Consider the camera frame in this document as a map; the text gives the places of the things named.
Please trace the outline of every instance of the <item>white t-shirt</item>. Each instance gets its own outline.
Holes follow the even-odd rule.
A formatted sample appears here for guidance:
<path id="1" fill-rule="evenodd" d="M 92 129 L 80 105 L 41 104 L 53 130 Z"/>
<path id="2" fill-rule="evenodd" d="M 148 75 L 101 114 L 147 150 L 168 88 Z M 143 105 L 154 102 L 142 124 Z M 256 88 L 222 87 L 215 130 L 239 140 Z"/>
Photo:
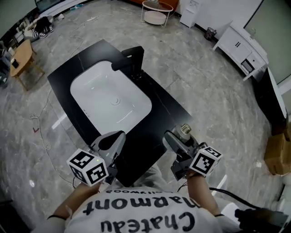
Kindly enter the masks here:
<path id="1" fill-rule="evenodd" d="M 214 217 L 192 199 L 153 188 L 107 190 L 86 200 L 65 233 L 238 232 L 225 216 Z"/>

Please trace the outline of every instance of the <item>white vanity cabinet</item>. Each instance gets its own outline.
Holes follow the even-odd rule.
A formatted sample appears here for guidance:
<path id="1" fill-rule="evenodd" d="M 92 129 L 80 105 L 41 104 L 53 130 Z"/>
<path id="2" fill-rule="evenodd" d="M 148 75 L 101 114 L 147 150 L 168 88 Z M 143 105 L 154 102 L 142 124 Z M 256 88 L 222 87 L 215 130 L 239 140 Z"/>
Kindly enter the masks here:
<path id="1" fill-rule="evenodd" d="M 213 50 L 217 47 L 220 47 L 245 73 L 244 81 L 269 63 L 267 53 L 258 42 L 251 39 L 246 30 L 234 23 L 229 25 Z"/>

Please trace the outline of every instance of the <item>sink faucet handle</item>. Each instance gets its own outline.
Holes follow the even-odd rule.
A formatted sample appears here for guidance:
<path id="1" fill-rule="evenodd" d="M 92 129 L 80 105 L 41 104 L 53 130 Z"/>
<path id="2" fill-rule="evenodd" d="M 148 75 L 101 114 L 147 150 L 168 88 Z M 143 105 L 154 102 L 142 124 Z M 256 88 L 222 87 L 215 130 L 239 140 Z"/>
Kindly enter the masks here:
<path id="1" fill-rule="evenodd" d="M 145 50 L 141 46 L 133 47 L 130 49 L 123 50 L 121 53 L 124 57 L 134 56 L 137 54 L 144 54 Z"/>

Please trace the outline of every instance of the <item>cabinet door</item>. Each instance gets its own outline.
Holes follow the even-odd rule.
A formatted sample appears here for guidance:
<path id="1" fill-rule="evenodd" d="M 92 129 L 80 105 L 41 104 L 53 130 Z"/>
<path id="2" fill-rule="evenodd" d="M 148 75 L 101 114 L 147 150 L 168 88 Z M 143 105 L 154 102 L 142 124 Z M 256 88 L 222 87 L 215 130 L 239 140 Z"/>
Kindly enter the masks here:
<path id="1" fill-rule="evenodd" d="M 232 28 L 228 28 L 222 36 L 220 46 L 231 54 L 240 40 L 241 36 Z"/>
<path id="2" fill-rule="evenodd" d="M 238 46 L 231 51 L 232 57 L 238 63 L 242 63 L 250 54 L 251 51 L 247 47 L 245 47 L 242 43 L 239 43 Z"/>

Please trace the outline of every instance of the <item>black countertop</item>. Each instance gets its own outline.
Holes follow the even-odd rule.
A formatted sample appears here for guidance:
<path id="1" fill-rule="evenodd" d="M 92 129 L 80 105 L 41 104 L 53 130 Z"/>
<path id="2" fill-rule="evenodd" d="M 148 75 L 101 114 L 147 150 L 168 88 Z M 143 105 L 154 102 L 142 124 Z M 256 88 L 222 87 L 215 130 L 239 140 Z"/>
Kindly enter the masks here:
<path id="1" fill-rule="evenodd" d="M 48 77 L 51 87 L 68 118 L 84 139 L 91 145 L 100 136 L 70 93 L 72 81 L 99 61 L 116 62 L 123 59 L 121 52 L 101 40 L 69 59 Z M 129 77 L 129 68 L 121 70 Z M 130 78 L 151 100 L 150 113 L 126 135 L 126 142 L 116 159 L 116 178 L 126 187 L 132 185 L 166 151 L 162 138 L 166 130 L 176 124 L 190 124 L 189 113 L 147 73 L 139 80 Z"/>

